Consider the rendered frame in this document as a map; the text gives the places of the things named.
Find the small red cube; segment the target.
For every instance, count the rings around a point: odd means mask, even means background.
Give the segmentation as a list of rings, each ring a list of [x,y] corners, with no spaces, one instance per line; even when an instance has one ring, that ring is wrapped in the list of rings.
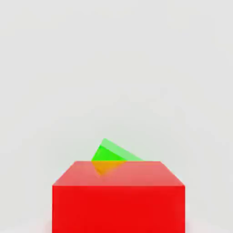
[[[52,186],[52,233],[185,233],[185,185],[161,162],[75,162]]]

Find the small green cube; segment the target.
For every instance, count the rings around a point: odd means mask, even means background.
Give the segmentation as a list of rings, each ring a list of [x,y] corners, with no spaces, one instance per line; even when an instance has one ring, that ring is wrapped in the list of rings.
[[[104,138],[92,161],[142,161],[142,159]]]

